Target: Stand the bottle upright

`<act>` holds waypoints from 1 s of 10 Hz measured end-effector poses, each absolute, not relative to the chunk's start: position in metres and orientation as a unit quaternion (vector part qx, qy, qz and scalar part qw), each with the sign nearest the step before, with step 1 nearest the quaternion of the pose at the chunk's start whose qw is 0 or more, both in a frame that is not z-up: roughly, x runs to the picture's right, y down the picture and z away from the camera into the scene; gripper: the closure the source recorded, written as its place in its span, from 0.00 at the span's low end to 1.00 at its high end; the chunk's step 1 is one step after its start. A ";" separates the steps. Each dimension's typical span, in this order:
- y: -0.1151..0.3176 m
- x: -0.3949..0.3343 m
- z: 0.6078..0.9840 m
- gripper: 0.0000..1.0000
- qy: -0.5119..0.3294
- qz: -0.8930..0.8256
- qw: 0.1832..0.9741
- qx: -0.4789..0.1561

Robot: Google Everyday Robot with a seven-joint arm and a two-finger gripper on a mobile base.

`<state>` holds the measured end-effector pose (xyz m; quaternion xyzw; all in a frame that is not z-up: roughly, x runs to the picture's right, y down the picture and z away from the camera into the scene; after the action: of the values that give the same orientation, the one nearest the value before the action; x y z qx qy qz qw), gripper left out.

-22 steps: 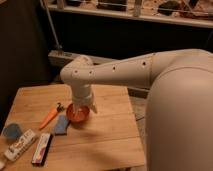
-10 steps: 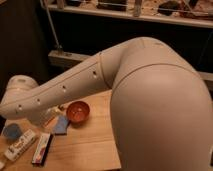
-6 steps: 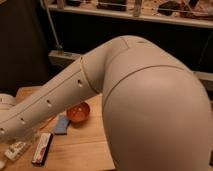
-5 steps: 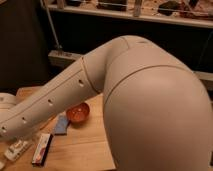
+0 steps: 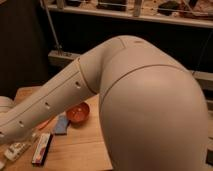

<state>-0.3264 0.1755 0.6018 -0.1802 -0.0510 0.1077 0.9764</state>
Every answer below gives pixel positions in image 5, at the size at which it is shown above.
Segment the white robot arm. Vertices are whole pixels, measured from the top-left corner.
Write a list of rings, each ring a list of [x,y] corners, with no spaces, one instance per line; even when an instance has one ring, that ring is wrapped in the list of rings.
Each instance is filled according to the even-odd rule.
[[[203,171],[208,108],[192,74],[148,41],[116,36],[82,54],[0,114],[0,144],[98,96],[114,171]]]

